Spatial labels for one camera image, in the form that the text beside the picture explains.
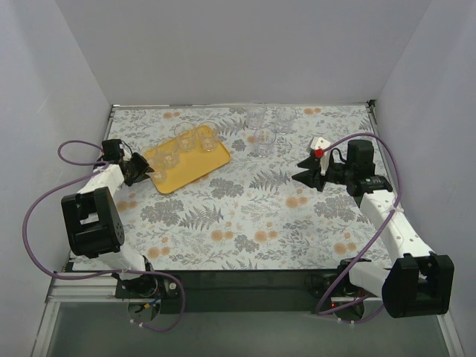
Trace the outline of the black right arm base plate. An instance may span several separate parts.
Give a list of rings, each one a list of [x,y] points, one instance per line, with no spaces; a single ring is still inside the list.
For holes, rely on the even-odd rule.
[[[304,283],[310,295],[320,302],[324,293],[332,285],[337,274],[308,274]],[[322,318],[329,318],[334,315],[339,323],[363,324],[378,316],[384,306],[379,306],[374,312],[366,312],[363,298],[373,297],[373,295],[361,287],[356,287],[343,279],[322,303],[320,312],[315,308],[312,311]]]

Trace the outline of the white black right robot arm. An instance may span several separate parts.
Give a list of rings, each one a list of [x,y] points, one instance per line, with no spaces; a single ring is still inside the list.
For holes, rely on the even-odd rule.
[[[401,192],[376,174],[373,162],[374,134],[350,135],[347,154],[333,158],[337,144],[315,137],[309,156],[298,164],[301,172],[293,180],[323,191],[327,183],[343,185],[361,213],[376,228],[366,248],[380,239],[388,252],[390,270],[363,258],[364,251],[341,263],[339,273],[318,301],[317,315],[334,314],[344,307],[322,308],[343,284],[362,289],[366,296],[382,299],[383,309],[393,318],[444,315],[451,298],[454,264],[447,255],[436,254],[413,229],[401,205]]]

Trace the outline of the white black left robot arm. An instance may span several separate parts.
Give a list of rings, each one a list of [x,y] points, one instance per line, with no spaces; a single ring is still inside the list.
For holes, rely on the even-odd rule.
[[[94,165],[93,177],[75,194],[62,198],[61,206],[72,252],[101,261],[122,287],[141,297],[158,291],[158,279],[149,260],[126,244],[114,195],[124,185],[149,178],[154,170],[136,152],[125,152],[120,139],[102,142],[102,155]]]

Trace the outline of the clear drinking glass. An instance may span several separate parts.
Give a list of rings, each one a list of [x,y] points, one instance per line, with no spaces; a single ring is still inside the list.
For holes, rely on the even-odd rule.
[[[180,148],[176,139],[172,139],[163,143],[159,147],[162,158],[164,159],[164,164],[167,168],[177,167],[180,163]]]

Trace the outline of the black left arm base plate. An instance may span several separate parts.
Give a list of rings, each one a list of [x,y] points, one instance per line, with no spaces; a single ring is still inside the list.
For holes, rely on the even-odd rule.
[[[175,300],[180,297],[177,283],[166,277],[143,274],[133,279],[122,280],[119,274],[114,273],[112,276],[118,282],[116,298],[144,300],[140,303],[129,302],[127,312],[134,320],[152,321],[159,315],[163,300]]]

